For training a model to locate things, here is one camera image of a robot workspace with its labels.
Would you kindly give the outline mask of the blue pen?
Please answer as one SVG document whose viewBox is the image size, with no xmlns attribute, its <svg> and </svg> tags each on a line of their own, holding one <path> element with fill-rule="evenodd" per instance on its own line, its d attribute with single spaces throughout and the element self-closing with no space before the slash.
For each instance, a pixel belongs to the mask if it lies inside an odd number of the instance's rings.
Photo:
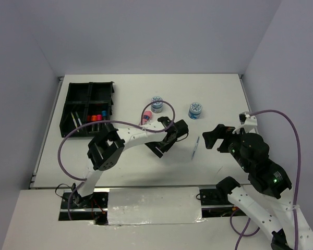
<svg viewBox="0 0 313 250">
<path fill-rule="evenodd" d="M 196 140 L 196 142 L 195 142 L 194 149 L 193 149 L 193 152 L 192 152 L 192 155 L 191 155 L 191 160 L 193 160 L 193 158 L 194 158 L 194 156 L 195 156 L 195 153 L 196 153 L 196 151 L 197 151 L 199 142 L 200 142 L 200 136 L 197 137 L 197 140 Z"/>
</svg>

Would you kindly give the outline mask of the yellow pen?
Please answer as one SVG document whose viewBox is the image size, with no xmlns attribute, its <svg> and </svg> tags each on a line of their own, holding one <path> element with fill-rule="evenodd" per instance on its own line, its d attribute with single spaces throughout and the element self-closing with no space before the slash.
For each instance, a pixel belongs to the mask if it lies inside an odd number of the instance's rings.
<svg viewBox="0 0 313 250">
<path fill-rule="evenodd" d="M 70 112 L 75 128 L 78 128 L 77 121 L 72 112 Z"/>
</svg>

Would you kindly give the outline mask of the green pen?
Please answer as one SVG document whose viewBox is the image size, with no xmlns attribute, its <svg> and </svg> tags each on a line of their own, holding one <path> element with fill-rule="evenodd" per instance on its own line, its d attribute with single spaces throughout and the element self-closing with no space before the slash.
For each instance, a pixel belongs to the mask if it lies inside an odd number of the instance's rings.
<svg viewBox="0 0 313 250">
<path fill-rule="evenodd" d="M 78 124 L 79 124 L 79 126 L 81 126 L 81 125 L 82 125 L 82 123 L 81 123 L 81 120 L 80 120 L 79 114 L 78 114 L 77 112 L 75 112 L 75 113 L 76 113 L 76 117 L 77 117 L 77 120 L 78 120 Z"/>
</svg>

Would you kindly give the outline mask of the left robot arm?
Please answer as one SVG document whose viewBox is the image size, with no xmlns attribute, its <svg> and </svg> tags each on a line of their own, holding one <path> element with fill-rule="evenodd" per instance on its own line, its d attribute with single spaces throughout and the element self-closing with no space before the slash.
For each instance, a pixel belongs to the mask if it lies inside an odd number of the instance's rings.
<svg viewBox="0 0 313 250">
<path fill-rule="evenodd" d="M 103 126 L 88 144 L 88 163 L 84 181 L 72 186 L 72 202 L 79 208 L 90 205 L 94 188 L 102 173 L 114 167 L 121 154 L 135 146 L 145 145 L 156 156 L 161 158 L 184 135 L 189 128 L 184 120 L 171 124 L 168 117 L 160 117 L 157 121 L 137 128 L 116 129 L 112 124 Z"/>
</svg>

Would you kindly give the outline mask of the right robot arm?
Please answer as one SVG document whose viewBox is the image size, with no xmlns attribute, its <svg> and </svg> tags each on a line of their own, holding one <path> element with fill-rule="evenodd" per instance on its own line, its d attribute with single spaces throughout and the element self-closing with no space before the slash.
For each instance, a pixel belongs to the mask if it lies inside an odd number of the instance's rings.
<svg viewBox="0 0 313 250">
<path fill-rule="evenodd" d="M 293 188 L 286 171 L 269 158 L 269 146 L 255 133 L 223 124 L 202 134 L 207 149 L 222 140 L 218 152 L 229 153 L 248 174 L 254 189 L 269 203 L 269 213 L 232 177 L 216 185 L 217 200 L 242 210 L 266 235 L 272 249 L 313 249 L 313 231 L 300 208 L 293 204 Z"/>
</svg>

